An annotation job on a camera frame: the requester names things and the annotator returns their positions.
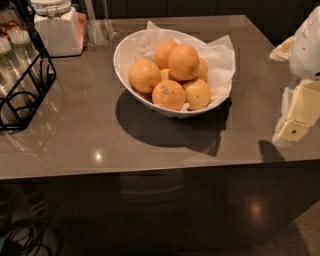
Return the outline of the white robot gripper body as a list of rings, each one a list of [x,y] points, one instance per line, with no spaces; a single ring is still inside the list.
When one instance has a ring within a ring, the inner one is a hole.
[[[289,67],[301,79],[320,79],[320,6],[310,13],[295,32]]]

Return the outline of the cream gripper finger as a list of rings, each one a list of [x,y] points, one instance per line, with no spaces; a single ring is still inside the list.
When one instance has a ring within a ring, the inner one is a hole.
[[[275,49],[273,49],[269,55],[269,58],[279,62],[286,62],[290,58],[291,44],[293,41],[293,36],[287,38]]]
[[[304,79],[282,95],[281,118],[272,142],[289,146],[300,141],[320,118],[320,81]]]

